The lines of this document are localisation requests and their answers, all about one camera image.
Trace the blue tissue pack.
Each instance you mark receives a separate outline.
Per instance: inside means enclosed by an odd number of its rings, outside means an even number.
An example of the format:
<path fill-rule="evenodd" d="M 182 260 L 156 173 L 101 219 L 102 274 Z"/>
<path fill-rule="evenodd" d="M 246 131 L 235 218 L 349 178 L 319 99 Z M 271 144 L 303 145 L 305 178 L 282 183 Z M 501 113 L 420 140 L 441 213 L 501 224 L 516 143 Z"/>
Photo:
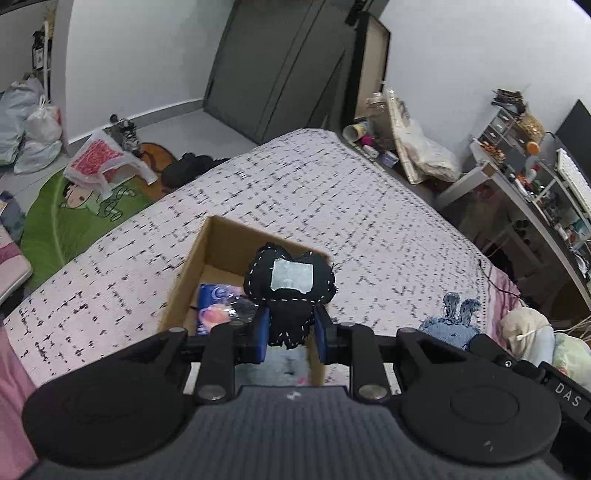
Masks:
<path fill-rule="evenodd" d="M 233 305 L 240 298 L 240 287 L 201 284 L 197 291 L 197 335 L 208 335 L 215 326 L 238 319 Z"/>

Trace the large blue fluffy plush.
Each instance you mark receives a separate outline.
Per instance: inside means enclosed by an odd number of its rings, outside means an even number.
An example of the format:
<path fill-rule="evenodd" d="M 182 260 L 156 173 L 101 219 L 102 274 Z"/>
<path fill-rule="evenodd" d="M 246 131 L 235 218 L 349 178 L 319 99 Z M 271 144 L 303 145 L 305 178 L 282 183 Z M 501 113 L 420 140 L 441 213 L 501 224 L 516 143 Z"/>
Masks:
<path fill-rule="evenodd" d="M 270 347 L 263 363 L 264 378 L 270 385 L 308 386 L 310 366 L 308 351 L 304 346 L 294 349 Z"/>

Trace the small blue bunny plush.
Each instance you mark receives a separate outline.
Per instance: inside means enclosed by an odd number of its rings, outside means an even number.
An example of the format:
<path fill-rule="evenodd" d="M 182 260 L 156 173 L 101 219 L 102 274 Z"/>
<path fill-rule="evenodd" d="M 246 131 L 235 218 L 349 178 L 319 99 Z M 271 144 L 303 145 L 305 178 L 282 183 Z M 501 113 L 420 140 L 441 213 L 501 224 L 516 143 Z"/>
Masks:
<path fill-rule="evenodd" d="M 481 307 L 478 299 L 467 298 L 460 301 L 456 292 L 448 292 L 444 298 L 444 315 L 429 317 L 419 330 L 448 343 L 456 348 L 466 350 L 473 337 L 480 333 L 472 324 L 472 318 Z"/>

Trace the black stitched felt plush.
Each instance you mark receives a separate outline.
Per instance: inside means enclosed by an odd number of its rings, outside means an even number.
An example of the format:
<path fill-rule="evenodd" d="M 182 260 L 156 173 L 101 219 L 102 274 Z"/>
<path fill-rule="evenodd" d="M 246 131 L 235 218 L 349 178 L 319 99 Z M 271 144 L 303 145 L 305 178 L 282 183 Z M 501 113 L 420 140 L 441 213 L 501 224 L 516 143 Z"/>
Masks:
<path fill-rule="evenodd" d="M 270 312 L 270 346 L 294 349 L 308 337 L 315 307 L 329 304 L 337 287 L 332 266 L 321 254 L 294 257 L 283 246 L 267 243 L 249 262 L 243 291 Z"/>

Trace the black fabric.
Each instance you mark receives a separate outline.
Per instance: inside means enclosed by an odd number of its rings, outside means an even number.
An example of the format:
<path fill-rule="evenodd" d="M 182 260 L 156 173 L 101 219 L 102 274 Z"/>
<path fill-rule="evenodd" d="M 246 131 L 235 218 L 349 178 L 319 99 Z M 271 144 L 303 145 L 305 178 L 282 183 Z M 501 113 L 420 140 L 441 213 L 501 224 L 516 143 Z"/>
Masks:
<path fill-rule="evenodd" d="M 249 324 L 256 316 L 259 306 L 249 299 L 239 296 L 233 297 L 228 305 L 228 318 L 232 324 Z"/>

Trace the cream and blue pillow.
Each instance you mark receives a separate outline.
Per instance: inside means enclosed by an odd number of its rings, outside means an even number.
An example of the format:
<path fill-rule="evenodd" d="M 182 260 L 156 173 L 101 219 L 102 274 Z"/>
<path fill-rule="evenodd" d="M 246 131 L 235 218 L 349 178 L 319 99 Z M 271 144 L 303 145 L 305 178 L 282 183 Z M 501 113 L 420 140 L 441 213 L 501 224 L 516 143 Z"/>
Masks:
<path fill-rule="evenodd" d="M 554 330 L 537 310 L 518 307 L 501 320 L 501 335 L 518 360 L 535 366 L 546 362 L 590 388 L 590 346 L 582 339 Z"/>

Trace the brown cardboard box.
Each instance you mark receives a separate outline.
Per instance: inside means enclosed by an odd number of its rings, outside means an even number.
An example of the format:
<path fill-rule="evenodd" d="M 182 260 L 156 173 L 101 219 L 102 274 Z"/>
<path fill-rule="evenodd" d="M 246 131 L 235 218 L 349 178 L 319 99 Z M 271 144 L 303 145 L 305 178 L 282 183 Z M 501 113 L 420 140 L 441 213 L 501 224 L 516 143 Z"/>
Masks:
<path fill-rule="evenodd" d="M 197 321 L 189 313 L 189 307 L 197 302 L 199 285 L 242 286 L 249 262 L 256 257 L 256 251 L 267 243 L 280 245 L 294 257 L 317 251 L 226 217 L 207 217 L 181 265 L 158 330 L 162 332 L 172 327 L 183 327 L 193 334 L 197 330 Z"/>

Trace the white black patterned bedspread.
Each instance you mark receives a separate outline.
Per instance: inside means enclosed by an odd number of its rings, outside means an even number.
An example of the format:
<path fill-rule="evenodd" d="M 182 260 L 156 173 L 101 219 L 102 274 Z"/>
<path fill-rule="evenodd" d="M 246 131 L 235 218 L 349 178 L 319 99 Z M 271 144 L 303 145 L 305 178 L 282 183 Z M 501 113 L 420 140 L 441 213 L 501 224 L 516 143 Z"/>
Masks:
<path fill-rule="evenodd" d="M 134 215 L 33 292 L 5 320 L 42 384 L 156 331 L 205 219 L 219 215 L 332 257 L 329 310 L 384 335 L 443 315 L 456 292 L 496 335 L 514 307 L 508 278 L 434 208 L 331 132 L 305 129 L 239 155 Z"/>

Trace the cream tote bag pile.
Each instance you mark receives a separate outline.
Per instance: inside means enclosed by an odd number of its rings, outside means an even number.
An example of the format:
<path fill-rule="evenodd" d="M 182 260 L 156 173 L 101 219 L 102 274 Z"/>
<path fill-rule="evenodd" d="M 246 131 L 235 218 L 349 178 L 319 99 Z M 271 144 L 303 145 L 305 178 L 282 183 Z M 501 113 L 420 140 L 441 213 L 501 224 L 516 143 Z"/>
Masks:
<path fill-rule="evenodd" d="M 420 124 L 408 115 L 406 105 L 394 90 L 384 91 L 384 98 L 394 144 L 408 181 L 417 185 L 430 177 L 447 183 L 456 182 L 462 173 L 458 157 L 424 134 Z"/>

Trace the paper cup on floor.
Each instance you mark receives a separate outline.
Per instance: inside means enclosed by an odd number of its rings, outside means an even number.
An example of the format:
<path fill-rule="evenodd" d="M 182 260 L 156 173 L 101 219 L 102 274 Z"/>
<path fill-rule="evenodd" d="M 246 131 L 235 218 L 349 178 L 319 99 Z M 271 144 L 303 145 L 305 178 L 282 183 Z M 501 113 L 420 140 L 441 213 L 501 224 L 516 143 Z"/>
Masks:
<path fill-rule="evenodd" d="M 367 120 L 358 121 L 342 129 L 342 137 L 349 143 L 359 142 L 369 134 L 370 124 Z"/>

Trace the red white plastic bag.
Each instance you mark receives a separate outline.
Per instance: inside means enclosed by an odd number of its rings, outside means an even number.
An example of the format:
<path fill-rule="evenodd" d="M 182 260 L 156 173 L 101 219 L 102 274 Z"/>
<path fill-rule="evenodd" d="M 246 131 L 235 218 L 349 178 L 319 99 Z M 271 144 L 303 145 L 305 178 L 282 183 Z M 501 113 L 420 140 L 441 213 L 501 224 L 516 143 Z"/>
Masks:
<path fill-rule="evenodd" d="M 97 130 L 72 157 L 64 177 L 77 186 L 97 192 L 103 199 L 113 194 L 115 187 L 139 176 L 147 186 L 158 180 L 143 161 L 124 151 L 107 133 Z"/>

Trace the pink cartoon cushion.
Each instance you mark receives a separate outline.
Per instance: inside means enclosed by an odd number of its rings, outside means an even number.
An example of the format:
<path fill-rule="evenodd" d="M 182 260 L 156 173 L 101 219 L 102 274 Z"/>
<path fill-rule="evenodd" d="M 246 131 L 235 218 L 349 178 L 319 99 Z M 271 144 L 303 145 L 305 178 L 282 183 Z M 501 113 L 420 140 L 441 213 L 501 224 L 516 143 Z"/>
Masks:
<path fill-rule="evenodd" d="M 0 226 L 0 304 L 32 275 L 32 266 L 8 231 Z"/>

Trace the black shoes on floor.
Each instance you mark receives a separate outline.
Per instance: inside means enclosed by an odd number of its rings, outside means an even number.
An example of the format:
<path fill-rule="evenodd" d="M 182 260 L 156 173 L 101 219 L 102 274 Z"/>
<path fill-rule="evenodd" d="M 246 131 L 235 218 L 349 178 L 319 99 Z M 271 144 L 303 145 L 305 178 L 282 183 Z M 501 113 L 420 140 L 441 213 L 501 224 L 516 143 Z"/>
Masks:
<path fill-rule="evenodd" d="M 119 118 L 116 114 L 111 114 L 109 120 L 110 136 L 124 151 L 140 158 L 143 155 L 143 148 L 137 136 L 135 124 L 127 118 Z"/>

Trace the black framed board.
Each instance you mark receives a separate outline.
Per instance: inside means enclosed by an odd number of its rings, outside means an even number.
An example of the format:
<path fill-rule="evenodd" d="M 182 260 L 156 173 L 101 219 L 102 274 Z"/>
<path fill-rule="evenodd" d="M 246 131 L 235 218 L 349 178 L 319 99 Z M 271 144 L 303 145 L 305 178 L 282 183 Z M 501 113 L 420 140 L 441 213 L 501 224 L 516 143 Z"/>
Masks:
<path fill-rule="evenodd" d="M 391 33 L 374 15 L 360 18 L 356 59 L 359 60 L 359 86 L 356 87 L 355 117 L 366 116 L 366 102 L 381 93 L 386 79 Z"/>

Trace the grey plastic bag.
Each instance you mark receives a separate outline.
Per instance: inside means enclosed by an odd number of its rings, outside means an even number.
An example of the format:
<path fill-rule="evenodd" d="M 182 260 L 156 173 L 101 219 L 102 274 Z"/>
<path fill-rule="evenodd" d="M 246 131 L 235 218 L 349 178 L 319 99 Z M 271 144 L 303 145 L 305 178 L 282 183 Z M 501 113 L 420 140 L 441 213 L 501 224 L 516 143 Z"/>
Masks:
<path fill-rule="evenodd" d="M 44 89 L 39 80 L 29 77 L 14 82 L 1 95 L 0 101 L 0 164 L 15 162 L 28 117 L 39 105 Z"/>

